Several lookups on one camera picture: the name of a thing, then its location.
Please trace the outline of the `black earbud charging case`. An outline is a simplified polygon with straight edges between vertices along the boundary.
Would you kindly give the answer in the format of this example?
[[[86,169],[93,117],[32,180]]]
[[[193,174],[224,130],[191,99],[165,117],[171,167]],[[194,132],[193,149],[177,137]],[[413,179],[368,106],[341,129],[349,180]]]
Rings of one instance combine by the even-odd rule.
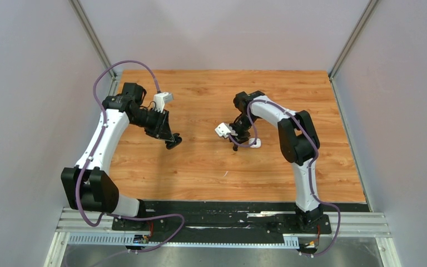
[[[174,149],[176,146],[178,146],[182,142],[182,137],[179,133],[173,134],[173,140],[172,141],[166,141],[165,145],[168,150]]]

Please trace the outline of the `white earbud charging case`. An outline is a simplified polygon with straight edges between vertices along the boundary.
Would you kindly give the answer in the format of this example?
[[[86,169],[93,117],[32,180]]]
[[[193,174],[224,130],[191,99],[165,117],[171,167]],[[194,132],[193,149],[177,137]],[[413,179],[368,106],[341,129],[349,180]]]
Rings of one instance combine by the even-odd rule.
[[[260,138],[250,138],[248,145],[250,148],[258,149],[261,147],[261,139]]]

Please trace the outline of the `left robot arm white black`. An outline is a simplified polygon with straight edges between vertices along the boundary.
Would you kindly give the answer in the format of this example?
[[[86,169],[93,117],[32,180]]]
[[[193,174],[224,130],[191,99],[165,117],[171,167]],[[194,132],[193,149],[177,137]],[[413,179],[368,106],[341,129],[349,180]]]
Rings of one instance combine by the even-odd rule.
[[[147,136],[165,142],[173,149],[182,141],[169,126],[165,105],[173,100],[169,92],[154,95],[154,106],[145,107],[146,90],[136,83],[125,83],[121,93],[102,101],[99,123],[84,154],[74,167],[65,167],[61,180],[72,209],[98,211],[126,216],[135,230],[148,223],[145,204],[140,199],[120,193],[109,177],[110,164],[122,134],[129,125],[142,129]]]

